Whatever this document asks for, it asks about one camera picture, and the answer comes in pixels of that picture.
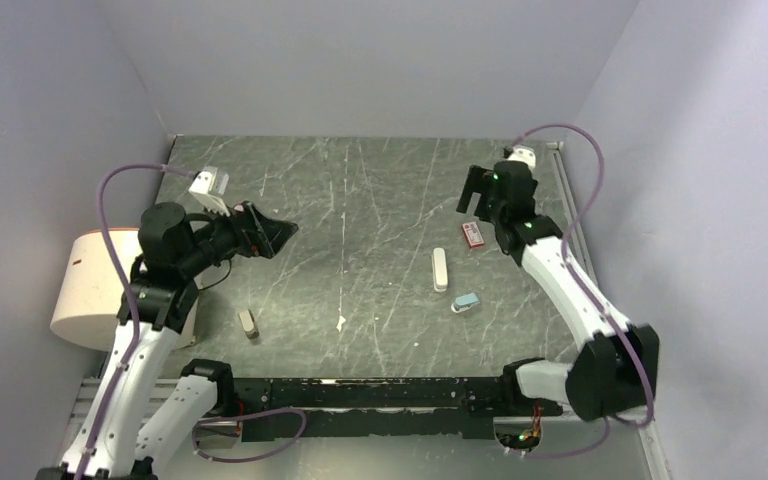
white wall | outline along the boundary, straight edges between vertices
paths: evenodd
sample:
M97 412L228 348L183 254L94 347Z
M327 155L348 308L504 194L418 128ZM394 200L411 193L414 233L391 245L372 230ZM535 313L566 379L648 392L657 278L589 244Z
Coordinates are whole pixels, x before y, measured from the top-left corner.
M55 462L93 363L48 329L72 240L95 228L93 191L116 165L159 162L169 140L91 1L0 0L0 479ZM114 224L154 198L114 181Z
M643 0L577 122L601 285L662 340L676 479L768 479L768 0ZM582 199L583 142L564 152Z
M638 0L100 0L174 133L514 136L581 108Z

white cylindrical object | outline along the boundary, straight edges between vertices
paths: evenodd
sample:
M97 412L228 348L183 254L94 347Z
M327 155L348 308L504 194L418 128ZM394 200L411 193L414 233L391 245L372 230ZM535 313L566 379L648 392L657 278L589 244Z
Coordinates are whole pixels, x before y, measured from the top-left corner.
M111 229L110 237L119 261L130 276L131 264L142 250L136 228ZM122 283L107 254L98 230L78 237L66 265L60 296L51 319L51 331L82 347L109 351L118 320ZM175 348L190 344L193 338L196 305L190 310Z
M435 248L431 252L431 273L434 276L434 291L445 292L449 288L449 272L446 268L446 251Z

small white block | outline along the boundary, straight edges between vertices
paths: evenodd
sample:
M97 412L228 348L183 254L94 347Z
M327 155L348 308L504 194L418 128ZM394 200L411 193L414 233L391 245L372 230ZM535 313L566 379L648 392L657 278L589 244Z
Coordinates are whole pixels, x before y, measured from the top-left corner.
M257 324L254 322L254 315L252 315L251 310L242 310L237 312L237 316L240 317L240 323L243 325L243 331L246 333L246 336L250 339L255 339L260 335L260 332L257 330Z
M431 271L434 274L434 291L445 292L449 288L449 272L446 269L446 251L435 248L431 253Z

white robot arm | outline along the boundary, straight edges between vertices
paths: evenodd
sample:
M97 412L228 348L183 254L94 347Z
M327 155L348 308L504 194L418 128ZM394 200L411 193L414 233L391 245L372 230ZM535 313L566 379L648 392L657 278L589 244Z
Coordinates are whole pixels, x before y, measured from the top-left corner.
M507 366L506 372L515 369L518 394L569 405L586 421L645 405L642 378L654 395L657 334L650 326L633 325L611 306L575 258L563 258L560 229L551 218L535 212L534 152L516 146L505 158L492 170L470 168L457 210L466 213L472 195L480 195L476 216L493 224L502 253L546 291L578 349L571 365L534 358ZM637 358L631 357L620 333ZM639 375L635 362L645 375Z
M42 469L37 480L84 478L156 479L199 419L239 413L231 367L196 359L181 373L175 393L141 427L151 390L178 340L198 296L193 279L235 255L273 258L298 230L270 219L250 202L233 209L222 193L227 174L208 167L190 193L208 213L187 214L176 203L160 203L141 218L142 254L131 267L129 288L137 299L139 337L123 298L99 394L59 467ZM192 221L207 222L198 230Z

red box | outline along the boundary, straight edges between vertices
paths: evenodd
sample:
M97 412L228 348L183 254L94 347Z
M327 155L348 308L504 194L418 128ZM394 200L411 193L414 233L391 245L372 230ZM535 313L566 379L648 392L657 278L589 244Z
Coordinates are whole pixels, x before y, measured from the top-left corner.
M464 232L464 238L466 239L469 248L484 245L484 237L481 236L481 231L478 230L478 224L476 222L464 223L461 225L461 229Z

